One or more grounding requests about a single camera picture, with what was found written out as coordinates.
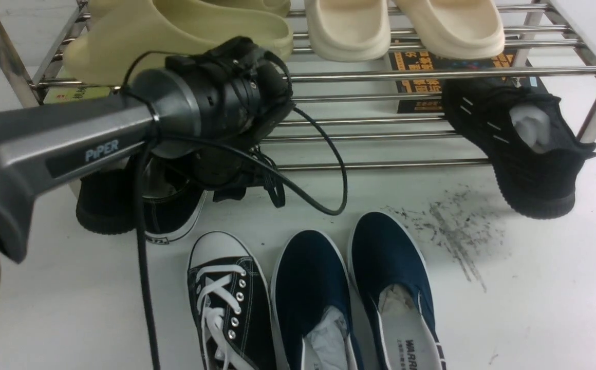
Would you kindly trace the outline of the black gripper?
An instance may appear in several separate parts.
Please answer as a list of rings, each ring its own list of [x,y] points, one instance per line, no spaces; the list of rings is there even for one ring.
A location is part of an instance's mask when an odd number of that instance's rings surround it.
[[[214,192],[214,201],[240,200],[247,188],[264,188],[272,202],[286,200],[282,181],[263,169],[275,162],[259,143],[295,107],[288,66],[250,38],[234,37],[203,54],[166,57],[196,96],[198,138],[209,145],[165,160],[174,172]]]

